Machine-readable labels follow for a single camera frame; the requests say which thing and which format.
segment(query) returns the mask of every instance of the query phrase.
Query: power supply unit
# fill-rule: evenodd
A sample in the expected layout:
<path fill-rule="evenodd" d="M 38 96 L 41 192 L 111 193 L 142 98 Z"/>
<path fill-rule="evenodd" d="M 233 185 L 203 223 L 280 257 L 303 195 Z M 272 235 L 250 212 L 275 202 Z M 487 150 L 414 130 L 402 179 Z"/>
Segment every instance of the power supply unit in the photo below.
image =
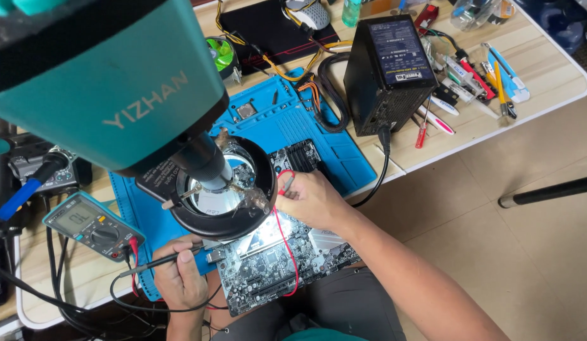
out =
<path fill-rule="evenodd" d="M 437 86 L 411 16 L 359 21 L 344 74 L 357 136 L 399 131 Z"/>

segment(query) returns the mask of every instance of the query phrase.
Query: computer mouse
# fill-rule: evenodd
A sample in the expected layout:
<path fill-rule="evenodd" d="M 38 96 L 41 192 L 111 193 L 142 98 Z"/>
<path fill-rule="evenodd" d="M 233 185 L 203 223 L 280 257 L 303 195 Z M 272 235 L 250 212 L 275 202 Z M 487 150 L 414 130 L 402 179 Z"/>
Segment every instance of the computer mouse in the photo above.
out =
<path fill-rule="evenodd" d="M 329 14 L 323 8 L 319 0 L 287 0 L 285 7 L 289 11 L 283 9 L 283 14 L 288 19 L 292 20 L 287 13 L 297 19 L 299 22 L 303 22 L 308 27 L 317 31 L 323 29 L 329 25 Z"/>

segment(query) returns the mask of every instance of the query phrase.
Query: red screwdriver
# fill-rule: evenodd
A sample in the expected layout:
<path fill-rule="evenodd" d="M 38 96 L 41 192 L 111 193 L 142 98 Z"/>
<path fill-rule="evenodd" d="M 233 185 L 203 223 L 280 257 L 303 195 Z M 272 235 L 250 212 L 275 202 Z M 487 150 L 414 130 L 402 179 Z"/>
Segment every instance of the red screwdriver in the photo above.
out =
<path fill-rule="evenodd" d="M 431 108 L 431 96 L 433 96 L 432 93 L 428 96 L 426 113 L 428 113 L 428 110 Z M 424 136 L 426 135 L 426 128 L 428 127 L 428 124 L 426 123 L 427 119 L 428 115 L 424 116 L 424 122 L 422 122 L 422 124 L 420 125 L 420 131 L 418 132 L 418 140 L 415 141 L 415 147 L 418 149 L 422 148 L 422 145 L 424 144 Z"/>

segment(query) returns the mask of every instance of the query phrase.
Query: hand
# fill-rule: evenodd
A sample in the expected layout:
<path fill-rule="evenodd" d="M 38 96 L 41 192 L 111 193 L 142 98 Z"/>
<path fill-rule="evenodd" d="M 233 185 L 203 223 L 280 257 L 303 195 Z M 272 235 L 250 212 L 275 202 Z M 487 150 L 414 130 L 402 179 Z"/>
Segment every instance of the hand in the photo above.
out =
<path fill-rule="evenodd" d="M 154 285 L 169 309 L 190 309 L 207 300 L 207 281 L 199 275 L 194 255 L 190 251 L 193 242 L 200 241 L 193 234 L 182 236 L 169 241 L 152 255 L 152 259 L 156 260 L 179 252 L 176 261 L 154 268 Z M 204 309 L 192 312 L 203 313 Z"/>
<path fill-rule="evenodd" d="M 283 174 L 278 188 L 289 180 L 290 173 Z M 334 189 L 323 173 L 295 173 L 295 178 L 285 195 L 276 196 L 276 208 L 314 229 L 338 233 L 357 211 L 350 207 Z"/>

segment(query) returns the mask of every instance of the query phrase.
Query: power supply label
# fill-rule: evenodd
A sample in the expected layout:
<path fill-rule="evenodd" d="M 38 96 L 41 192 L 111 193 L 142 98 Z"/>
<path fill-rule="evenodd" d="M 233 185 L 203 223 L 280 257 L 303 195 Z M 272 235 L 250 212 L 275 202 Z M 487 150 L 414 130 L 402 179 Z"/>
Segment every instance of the power supply label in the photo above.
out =
<path fill-rule="evenodd" d="M 369 26 L 387 84 L 434 78 L 411 21 Z"/>

